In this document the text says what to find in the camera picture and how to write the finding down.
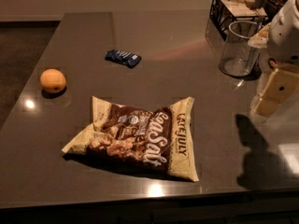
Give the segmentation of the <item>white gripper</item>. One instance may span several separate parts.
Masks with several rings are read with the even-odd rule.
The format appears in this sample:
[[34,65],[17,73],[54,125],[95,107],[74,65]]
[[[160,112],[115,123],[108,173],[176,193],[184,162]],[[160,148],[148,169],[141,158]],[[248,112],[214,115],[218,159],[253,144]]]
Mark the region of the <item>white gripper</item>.
[[261,75],[251,103],[260,116],[271,116],[299,90],[299,0],[288,0],[271,21],[267,50],[284,63]]

